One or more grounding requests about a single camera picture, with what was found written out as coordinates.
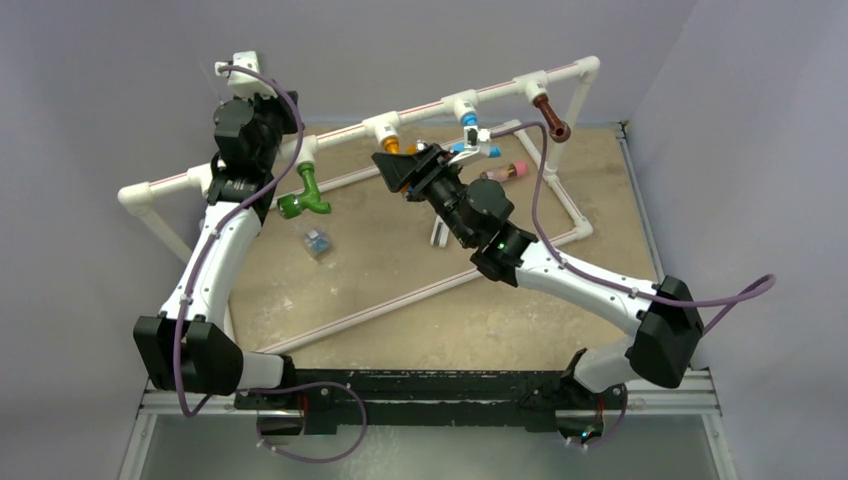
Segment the white wall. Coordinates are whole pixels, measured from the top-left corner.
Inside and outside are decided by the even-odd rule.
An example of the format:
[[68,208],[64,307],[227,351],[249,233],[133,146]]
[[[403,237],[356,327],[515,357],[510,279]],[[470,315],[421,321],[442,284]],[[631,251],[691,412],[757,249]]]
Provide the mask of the white wall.
[[[629,119],[694,0],[178,0],[171,5],[204,66],[260,51],[301,93],[307,120],[358,120],[438,100],[588,55],[601,74],[581,121]],[[551,90],[565,108],[570,90]],[[487,104],[528,117],[526,101]]]
[[845,478],[848,4],[700,1],[633,118],[666,271],[775,289],[706,340],[744,479]]
[[215,97],[145,3],[0,7],[0,478],[117,476],[181,271],[115,195],[207,160]]

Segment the beige wooden board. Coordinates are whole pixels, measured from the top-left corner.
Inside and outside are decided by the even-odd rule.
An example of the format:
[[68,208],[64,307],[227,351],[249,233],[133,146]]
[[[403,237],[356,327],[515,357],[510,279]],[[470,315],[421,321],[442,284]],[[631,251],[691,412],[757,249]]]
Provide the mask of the beige wooden board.
[[[310,128],[309,134],[331,129]],[[410,127],[402,149],[416,138],[446,142],[458,127]],[[539,133],[530,132],[539,145]],[[532,160],[512,136],[498,141],[503,156],[482,160],[463,172],[525,160],[530,173],[504,184],[516,205],[510,217],[533,231],[530,200]],[[373,139],[317,155],[319,181],[371,166]],[[612,130],[576,130],[560,167],[560,178],[595,228],[592,236],[561,247],[571,255],[616,272],[653,279],[633,192]],[[299,188],[292,174],[279,194]],[[573,227],[553,193],[543,186],[540,217],[549,236]],[[292,220],[269,213],[251,245],[230,297],[237,342],[257,350],[320,327],[440,279],[468,270],[472,251],[450,238],[446,249],[429,245],[435,214],[426,203],[407,203],[374,177],[324,198],[330,215],[306,212]],[[321,227],[333,247],[319,261],[302,235]],[[299,367],[562,369],[582,347],[604,345],[622,333],[606,321],[555,297],[485,279],[401,308],[292,352]]]

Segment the white pvc pipe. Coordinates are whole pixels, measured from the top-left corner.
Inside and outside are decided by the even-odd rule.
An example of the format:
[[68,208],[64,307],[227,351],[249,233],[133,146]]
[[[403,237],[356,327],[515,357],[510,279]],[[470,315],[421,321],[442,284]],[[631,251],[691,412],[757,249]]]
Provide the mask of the white pvc pipe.
[[[515,132],[515,136],[518,137],[518,141],[521,142],[521,145],[527,150],[527,153],[530,154],[530,158],[533,159],[533,162],[536,164],[536,168],[538,169],[540,164],[542,163],[542,154],[539,152],[539,149],[536,148],[536,145],[533,144],[533,141],[530,140],[530,136],[527,135],[527,132],[524,130],[519,130]],[[556,173],[549,173],[547,168],[545,169],[545,173],[543,177],[545,179],[545,183],[551,187],[554,195],[557,196],[559,201],[562,203],[562,206],[565,207],[565,210],[574,220],[575,225],[583,222],[588,222],[586,217],[580,212],[580,209],[577,208],[577,204],[571,197],[568,196],[568,193],[565,191],[565,187],[562,186],[562,183],[559,181],[559,177]]]
[[[453,145],[454,143],[460,142],[460,141],[462,141],[462,139],[457,138],[455,140],[451,140],[450,142],[446,142],[446,145],[448,145],[448,146]],[[344,187],[346,185],[350,185],[352,183],[359,182],[361,180],[365,180],[365,179],[368,179],[368,178],[371,178],[371,177],[376,177],[379,174],[380,174],[380,170],[378,170],[376,166],[366,167],[366,168],[357,170],[355,172],[351,172],[351,173],[348,173],[348,174],[345,174],[345,175],[338,176],[336,178],[332,178],[330,180],[325,180],[325,181],[318,184],[318,191],[321,192],[321,193],[329,192],[330,190],[335,190],[337,188],[341,188],[341,187]],[[284,193],[282,195],[276,195],[276,196],[274,196],[274,200],[276,200],[280,197],[284,197],[286,195],[291,195],[291,194],[297,195],[297,194],[302,193],[302,192],[303,192],[303,189],[299,188],[297,190],[293,190],[291,192]]]
[[583,102],[586,101],[586,95],[589,94],[589,88],[592,86],[592,81],[594,81],[594,75],[591,75],[591,77],[592,78],[589,81],[583,81],[582,78],[580,79],[580,83],[577,85],[577,88],[574,90],[574,94],[571,96],[571,102],[568,104],[568,109],[565,111],[564,121],[572,128],[577,124],[577,115],[583,108]]
[[[578,231],[575,228],[558,237],[554,237],[551,240],[551,243],[554,246],[558,247],[577,239]],[[377,318],[381,315],[385,315],[389,312],[393,312],[399,308],[403,308],[419,300],[432,297],[433,295],[437,295],[446,290],[450,290],[451,288],[458,287],[482,276],[483,274],[481,274],[477,270],[466,270],[452,277],[448,277],[444,280],[431,283],[426,287],[419,288],[418,290],[414,290],[405,295],[401,295],[400,297],[393,298],[387,302],[374,305],[373,307],[340,318],[334,322],[330,322],[326,325],[314,328],[312,330],[309,330],[308,332],[302,333],[295,337],[283,340],[282,342],[275,343],[259,351],[262,353],[272,353],[275,355],[290,352],[292,350],[303,347],[304,345],[320,340],[324,337],[333,335],[334,333],[341,332],[342,330],[359,325],[360,323],[367,322],[368,320]]]
[[150,182],[150,192],[154,197],[164,197],[180,190],[187,190],[197,186],[188,172],[174,175],[173,177]]
[[156,213],[155,210],[149,209],[145,213],[138,215],[138,218],[144,222],[147,227],[159,237],[165,245],[174,252],[177,257],[180,258],[185,263],[188,263],[188,260],[191,258],[191,248],[183,242],[183,239],[179,237],[171,227],[162,220],[162,217]]
[[[526,82],[528,81],[538,81],[543,85],[548,85],[550,83],[560,82],[569,78],[582,77],[585,74],[591,74],[592,72],[596,72],[599,66],[600,61],[598,60],[598,57],[586,57],[568,65],[563,65],[561,67],[557,67],[547,71],[540,70],[538,72],[522,75],[508,82],[503,82],[497,85],[492,85],[489,87],[481,88],[479,90],[475,90],[475,92],[477,93],[478,103],[487,102],[490,100],[495,100],[510,95],[523,95],[524,87],[526,85]],[[387,116],[391,113],[393,112],[386,112],[381,115],[377,115],[376,117]],[[399,119],[399,125],[395,125],[395,127],[446,115],[445,106],[441,100],[438,102],[428,103],[418,107],[401,110],[396,113],[397,118]],[[318,151],[323,150],[325,148],[341,145],[352,140],[365,138],[368,135],[369,132],[368,128],[365,125],[365,122],[341,128],[339,130],[334,130],[332,132],[327,132],[316,137],[314,142],[314,149],[311,150],[310,153],[314,155]],[[283,155],[291,156],[294,152],[294,145],[294,141],[290,141],[283,145],[281,149]]]

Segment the green valve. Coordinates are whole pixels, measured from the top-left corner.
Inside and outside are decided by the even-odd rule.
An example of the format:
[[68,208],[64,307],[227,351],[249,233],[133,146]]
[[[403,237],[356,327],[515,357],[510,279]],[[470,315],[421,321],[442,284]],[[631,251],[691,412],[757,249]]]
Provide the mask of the green valve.
[[321,192],[318,191],[318,184],[315,183],[315,164],[301,163],[297,166],[297,174],[303,179],[303,192],[286,195],[277,200],[277,208],[280,209],[283,218],[294,218],[304,210],[321,215],[330,213],[333,209],[329,203],[321,201]]

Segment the purple cable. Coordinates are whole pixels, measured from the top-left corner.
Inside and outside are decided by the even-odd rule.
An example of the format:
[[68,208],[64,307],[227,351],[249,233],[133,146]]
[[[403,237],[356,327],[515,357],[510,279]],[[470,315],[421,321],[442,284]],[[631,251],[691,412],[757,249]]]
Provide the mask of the purple cable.
[[621,395],[622,395],[622,404],[621,404],[621,413],[618,414],[618,418],[615,419],[615,423],[612,424],[609,430],[604,432],[604,435],[599,439],[593,441],[592,443],[585,443],[580,448],[591,449],[600,447],[602,443],[606,442],[612,435],[618,430],[618,427],[621,426],[621,422],[624,421],[624,414],[627,412],[627,385],[621,384]]
[[[542,187],[542,177],[545,172],[545,160],[548,152],[548,137],[546,135],[545,125],[542,122],[531,121],[525,122],[516,127],[507,128],[505,130],[500,130],[497,132],[492,132],[492,138],[504,137],[506,135],[513,134],[519,130],[524,130],[528,127],[539,127],[542,130],[542,152],[539,160],[539,172],[536,175],[536,188],[533,191],[533,203],[532,203],[532,218],[533,225],[536,227],[536,232],[539,234],[539,239],[542,240],[542,243],[547,248],[548,252],[551,254],[553,258],[557,260],[557,262],[565,267],[569,272],[577,275],[578,277],[588,280],[592,283],[596,283],[598,285],[602,285],[607,288],[611,288],[613,290],[618,290],[619,292],[626,293],[631,295],[633,292],[630,287],[626,287],[624,285],[619,285],[618,283],[611,282],[609,280],[596,277],[592,274],[586,273],[583,270],[578,269],[574,265],[570,263],[563,263],[562,257],[559,254],[559,251],[551,244],[551,241],[548,239],[548,236],[545,235],[545,231],[542,229],[542,225],[539,223],[539,191]],[[636,296],[639,298],[644,298],[646,300],[650,300],[652,302],[661,303],[663,305],[668,305],[670,307],[680,307],[680,308],[701,308],[701,307],[724,307],[718,314],[713,317],[712,320],[704,327],[704,335],[706,335],[710,330],[715,327],[718,322],[730,312],[733,307],[736,306],[739,302],[744,302],[746,300],[750,300],[754,297],[758,297],[763,293],[767,292],[771,287],[774,286],[777,281],[777,277],[774,274],[767,274],[760,278],[758,278],[754,283],[745,287],[742,292],[733,297],[725,297],[725,298],[717,298],[714,300],[700,300],[700,301],[684,301],[684,300],[672,300],[669,298],[660,297],[658,295],[652,295],[644,292],[636,292]]]
[[203,405],[211,398],[211,395],[206,395],[200,403],[194,408],[194,410],[190,410],[188,408],[188,402],[186,401],[185,387],[183,386],[183,374],[182,374],[182,361],[180,359],[181,349],[180,349],[180,340],[182,337],[183,325],[185,323],[185,317],[188,311],[189,298],[191,298],[191,294],[194,293],[194,286],[197,283],[197,277],[200,275],[200,269],[203,268],[203,263],[206,260],[206,257],[209,255],[209,250],[212,249],[212,245],[215,244],[215,240],[217,237],[214,232],[221,232],[226,227],[227,223],[233,219],[236,215],[239,214],[242,210],[248,208],[253,202],[263,197],[266,193],[273,190],[280,180],[289,173],[289,170],[294,166],[295,160],[297,160],[298,155],[300,155],[300,148],[303,146],[303,120],[300,118],[300,111],[297,109],[297,105],[295,105],[294,101],[291,97],[282,89],[277,82],[275,82],[272,78],[262,75],[261,73],[254,72],[253,70],[248,70],[244,67],[239,67],[235,65],[228,65],[218,69],[219,72],[239,72],[245,75],[249,75],[253,78],[258,79],[261,82],[264,82],[269,87],[274,89],[274,92],[286,102],[289,109],[294,115],[295,122],[297,123],[297,143],[294,147],[294,154],[292,155],[292,159],[285,166],[283,171],[276,177],[268,185],[265,185],[258,192],[251,195],[249,198],[241,202],[237,207],[233,208],[233,210],[224,215],[220,222],[215,226],[215,230],[213,233],[209,234],[209,237],[206,239],[206,243],[203,245],[203,248],[200,249],[200,252],[197,255],[197,260],[194,262],[194,266],[188,275],[188,280],[185,284],[185,290],[183,291],[185,295],[185,300],[180,301],[180,309],[177,314],[177,325],[174,333],[174,356],[173,356],[173,367],[174,367],[174,386],[177,391],[177,400],[180,403],[180,410],[182,410],[183,415],[186,417],[193,417],[197,415],[197,412],[203,408]]
[[342,452],[338,455],[332,456],[332,457],[327,457],[327,458],[305,457],[303,455],[298,455],[296,453],[292,453],[292,452],[282,450],[282,449],[277,448],[277,447],[271,445],[270,443],[268,443],[262,437],[262,429],[260,428],[259,420],[257,420],[256,421],[256,435],[259,437],[259,443],[263,447],[267,448],[268,450],[270,450],[274,453],[283,455],[284,457],[288,457],[288,458],[291,458],[292,460],[297,460],[297,461],[305,462],[305,463],[331,463],[331,462],[335,462],[336,460],[341,460],[342,458],[350,455],[351,453],[353,453],[354,450],[357,449],[357,447],[359,447],[359,444],[362,443],[362,440],[365,438],[365,432],[368,431],[368,418],[365,414],[365,403],[362,402],[362,399],[359,398],[359,395],[357,395],[356,392],[354,392],[353,390],[349,389],[348,387],[342,385],[341,383],[314,382],[314,383],[307,383],[307,384],[304,384],[304,385],[298,385],[296,387],[291,387],[291,388],[254,388],[254,389],[251,389],[250,391],[253,392],[253,393],[268,393],[268,394],[274,394],[274,395],[288,395],[288,394],[291,394],[291,393],[300,392],[302,390],[307,390],[307,389],[315,388],[315,387],[338,388],[340,390],[344,390],[348,395],[350,395],[351,397],[353,397],[354,400],[356,400],[356,405],[359,407],[359,413],[362,414],[362,428],[359,430],[359,436],[356,437],[356,441],[353,442],[353,445],[351,445],[350,448],[348,448],[344,452]]

